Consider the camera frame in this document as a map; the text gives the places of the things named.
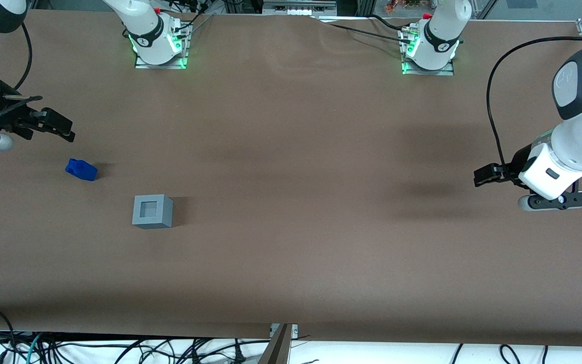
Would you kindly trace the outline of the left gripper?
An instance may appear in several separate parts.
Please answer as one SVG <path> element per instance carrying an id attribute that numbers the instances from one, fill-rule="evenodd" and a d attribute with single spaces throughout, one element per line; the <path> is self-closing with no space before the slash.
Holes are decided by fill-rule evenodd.
<path id="1" fill-rule="evenodd" d="M 474 186 L 501 184 L 505 179 L 518 179 L 545 200 L 554 200 L 574 182 L 582 178 L 582 170 L 572 166 L 569 159 L 582 157 L 576 143 L 530 144 L 513 155 L 511 163 L 487 164 L 474 171 Z"/>

